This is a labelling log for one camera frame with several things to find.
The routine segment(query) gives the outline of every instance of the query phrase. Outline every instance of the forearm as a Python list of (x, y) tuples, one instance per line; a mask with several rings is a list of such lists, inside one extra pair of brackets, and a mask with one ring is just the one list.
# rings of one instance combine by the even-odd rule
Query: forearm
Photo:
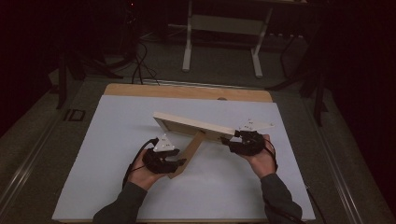
[(137, 212), (146, 195), (144, 189), (127, 182), (117, 200), (95, 214), (93, 223), (135, 223)]
[[(302, 208), (292, 200), (288, 188), (277, 174), (267, 175), (261, 179), (261, 182), (262, 197), (265, 202), (294, 217), (302, 217)], [(265, 205), (265, 214), (270, 223), (294, 223), (271, 210), (268, 205)]]

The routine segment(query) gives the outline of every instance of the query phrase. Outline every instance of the wooden board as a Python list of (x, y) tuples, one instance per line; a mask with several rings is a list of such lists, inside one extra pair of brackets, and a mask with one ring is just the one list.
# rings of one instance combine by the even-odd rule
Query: wooden board
[(181, 86), (150, 86), (132, 84), (109, 84), (104, 95), (168, 97), (187, 99), (230, 101), (250, 101), (272, 103), (268, 91), (253, 91), (241, 89), (207, 88), (207, 87), (181, 87)]
[(191, 140), (189, 145), (186, 147), (186, 149), (181, 153), (181, 155), (178, 157), (180, 160), (181, 159), (186, 159), (186, 162), (182, 166), (179, 166), (177, 170), (169, 174), (169, 178), (174, 178), (177, 175), (180, 175), (183, 173), (183, 171), (186, 169), (187, 165), (191, 161), (192, 157), (194, 156), (195, 152), (198, 150), (198, 147), (201, 145), (201, 143), (205, 140), (205, 134), (203, 132), (197, 132), (194, 136), (194, 138)]
[(235, 134), (235, 129), (205, 123), (195, 119), (187, 119), (160, 112), (154, 112), (153, 117), (164, 131), (192, 136), (198, 132), (203, 132), (207, 140), (219, 143), (221, 143), (221, 137), (231, 139)]

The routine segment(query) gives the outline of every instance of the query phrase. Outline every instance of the white sheet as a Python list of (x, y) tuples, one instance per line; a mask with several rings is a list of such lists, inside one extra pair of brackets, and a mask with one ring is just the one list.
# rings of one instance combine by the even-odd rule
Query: white sheet
[[(303, 219), (315, 219), (275, 103), (108, 95), (99, 102), (53, 219), (92, 219), (117, 198), (138, 149), (163, 134), (152, 117), (155, 111), (235, 129), (248, 119), (275, 124), (259, 133), (271, 135), (277, 173), (303, 208)], [(191, 140), (176, 133), (167, 137), (181, 150)], [(260, 181), (248, 163), (228, 147), (205, 141), (182, 175), (164, 177), (149, 190), (138, 219), (263, 219), (263, 207)]]

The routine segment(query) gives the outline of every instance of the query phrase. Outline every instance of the person's right hand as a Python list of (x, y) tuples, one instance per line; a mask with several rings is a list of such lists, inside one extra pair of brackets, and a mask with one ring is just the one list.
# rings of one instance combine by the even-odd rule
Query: person's right hand
[(166, 174), (154, 174), (143, 163), (143, 156), (147, 153), (147, 149), (143, 149), (134, 163), (132, 172), (128, 176), (128, 181), (136, 184), (142, 189), (149, 190), (151, 186)]
[[(270, 144), (270, 135), (263, 134), (262, 137), (266, 140), (265, 146), (272, 152), (275, 153), (275, 150)], [(276, 173), (275, 163), (270, 153), (266, 150), (262, 150), (260, 153), (254, 156), (244, 156), (239, 155), (242, 158), (246, 159), (250, 164), (253, 172), (259, 177), (259, 179), (265, 177), (269, 174)]]

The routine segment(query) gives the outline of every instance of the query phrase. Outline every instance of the wooden stick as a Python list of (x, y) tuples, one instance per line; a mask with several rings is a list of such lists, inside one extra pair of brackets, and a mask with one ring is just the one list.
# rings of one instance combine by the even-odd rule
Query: wooden stick
[(197, 151), (198, 147), (201, 145), (201, 143), (205, 140), (205, 133), (203, 132), (197, 132), (194, 136), (194, 138), (191, 140), (187, 148), (181, 153), (181, 156), (179, 159), (187, 159), (186, 162), (182, 166), (179, 166), (177, 170), (169, 174), (169, 178), (174, 178), (181, 173), (183, 173), (184, 169), (186, 169), (187, 165), (189, 164), (190, 160), (194, 156), (195, 152)]
[(153, 117), (165, 132), (182, 133), (190, 136), (194, 136), (197, 132), (203, 132), (207, 140), (219, 143), (221, 143), (221, 137), (231, 139), (235, 135), (235, 129), (201, 122), (200, 120), (186, 119), (160, 112), (154, 112)]

